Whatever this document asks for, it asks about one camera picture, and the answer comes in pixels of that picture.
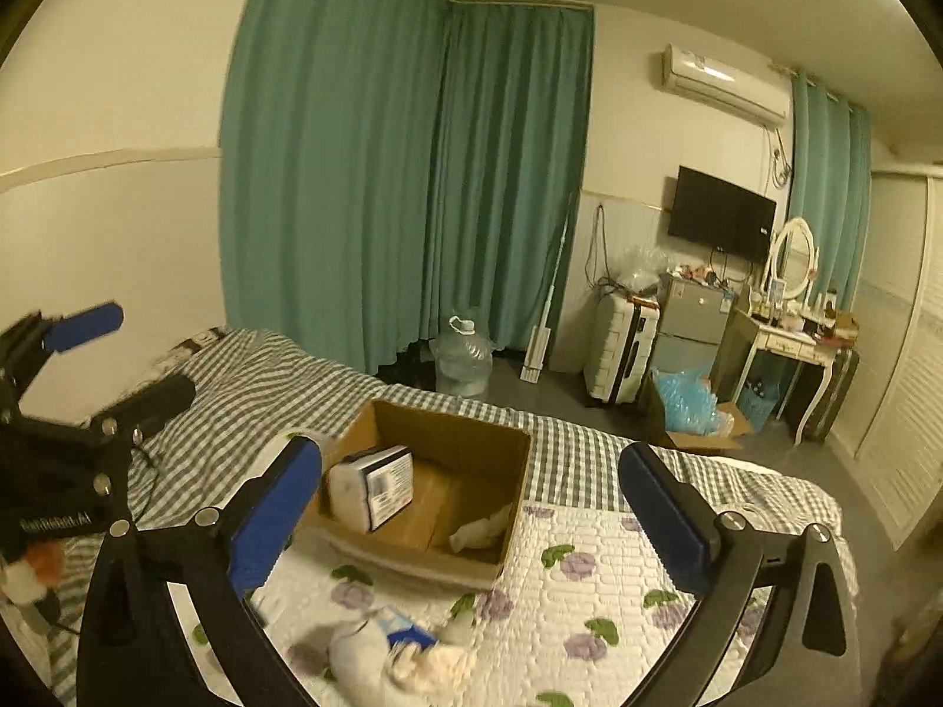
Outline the white knit glove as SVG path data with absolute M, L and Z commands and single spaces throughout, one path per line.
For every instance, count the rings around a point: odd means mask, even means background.
M 427 705 L 438 696 L 406 693 L 385 667 L 398 646 L 390 646 L 368 611 L 361 621 L 334 629 L 328 646 L 329 670 L 350 705 Z

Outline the navy white tissue pack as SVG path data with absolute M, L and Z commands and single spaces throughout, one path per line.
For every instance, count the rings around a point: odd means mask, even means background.
M 368 448 L 328 471 L 332 517 L 357 533 L 379 530 L 414 496 L 413 453 L 406 445 Z

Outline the small blue tissue packet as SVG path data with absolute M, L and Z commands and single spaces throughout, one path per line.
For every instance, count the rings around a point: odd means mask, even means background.
M 427 649 L 438 643 L 430 630 L 417 624 L 412 617 L 397 610 L 395 606 L 382 606 L 374 613 L 374 621 L 384 632 L 390 646 L 413 643 L 420 649 Z

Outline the cream lace cloth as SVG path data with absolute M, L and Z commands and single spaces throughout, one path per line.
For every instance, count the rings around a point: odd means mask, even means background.
M 420 696 L 451 693 L 473 672 L 476 658 L 471 651 L 435 643 L 422 648 L 419 643 L 402 643 L 387 662 L 388 678 L 406 691 Z

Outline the white socks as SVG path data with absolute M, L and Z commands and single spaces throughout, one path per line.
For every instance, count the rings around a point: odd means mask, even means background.
M 503 540 L 510 525 L 513 506 L 507 504 L 490 516 L 462 525 L 449 536 L 449 547 L 454 554 L 463 551 L 483 551 Z

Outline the grey checked blanket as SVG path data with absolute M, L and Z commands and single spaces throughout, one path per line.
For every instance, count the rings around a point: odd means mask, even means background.
M 67 705 L 839 705 L 858 691 L 817 487 L 395 388 L 238 329 L 67 546 Z

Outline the white floral quilt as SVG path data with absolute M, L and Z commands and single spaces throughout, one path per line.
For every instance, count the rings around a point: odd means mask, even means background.
M 694 610 L 633 514 L 527 503 L 497 584 L 454 589 L 344 556 L 305 530 L 249 606 L 321 705 L 350 705 L 329 670 L 337 626 L 395 606 L 473 672 L 427 705 L 619 705 Z

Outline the blue plastic bags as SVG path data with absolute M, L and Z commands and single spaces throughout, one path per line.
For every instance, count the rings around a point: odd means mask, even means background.
M 700 371 L 655 371 L 654 389 L 668 432 L 726 437 L 734 428 L 734 418 L 719 409 L 718 396 Z

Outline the white dressing table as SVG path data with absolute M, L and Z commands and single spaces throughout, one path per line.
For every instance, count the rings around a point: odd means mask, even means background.
M 759 378 L 764 388 L 778 386 L 775 410 L 782 418 L 786 407 L 799 396 L 799 383 L 808 376 L 812 394 L 801 404 L 793 431 L 794 443 L 799 444 L 826 439 L 855 369 L 857 356 L 852 348 L 764 324 L 745 311 L 734 310 L 727 318 L 710 380 L 718 398 L 734 404 L 740 401 L 750 378 Z

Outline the large teal curtain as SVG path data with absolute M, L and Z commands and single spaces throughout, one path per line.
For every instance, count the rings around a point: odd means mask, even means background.
M 586 6 L 246 0 L 219 137 L 230 324 L 363 372 L 452 313 L 525 348 L 593 42 Z

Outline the brown cardboard box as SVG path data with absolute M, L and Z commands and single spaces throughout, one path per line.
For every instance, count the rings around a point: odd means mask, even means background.
M 379 530 L 357 533 L 332 517 L 328 477 L 302 518 L 342 552 L 398 573 L 485 590 L 512 552 L 532 442 L 525 431 L 484 419 L 372 399 L 323 457 L 326 471 L 368 448 L 406 445 L 413 453 L 413 502 Z M 449 536 L 462 525 L 513 506 L 503 540 L 454 554 Z

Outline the small silver fridge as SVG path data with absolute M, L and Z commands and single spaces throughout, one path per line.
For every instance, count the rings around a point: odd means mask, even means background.
M 708 375 L 723 341 L 732 299 L 721 289 L 663 273 L 657 300 L 660 318 L 652 369 Z

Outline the narrow teal curtain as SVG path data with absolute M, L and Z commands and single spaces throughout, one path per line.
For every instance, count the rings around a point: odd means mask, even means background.
M 871 117 L 804 72 L 793 77 L 793 175 L 788 216 L 801 217 L 818 249 L 812 295 L 834 290 L 849 310 L 871 206 Z

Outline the white air conditioner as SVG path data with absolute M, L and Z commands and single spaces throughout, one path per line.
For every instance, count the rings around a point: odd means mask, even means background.
M 780 86 L 676 45 L 663 50 L 662 86 L 767 128 L 790 116 L 791 94 Z

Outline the black wall television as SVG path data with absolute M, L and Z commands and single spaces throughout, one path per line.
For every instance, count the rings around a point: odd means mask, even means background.
M 757 265 L 767 260 L 775 211 L 767 196 L 681 166 L 667 233 Z

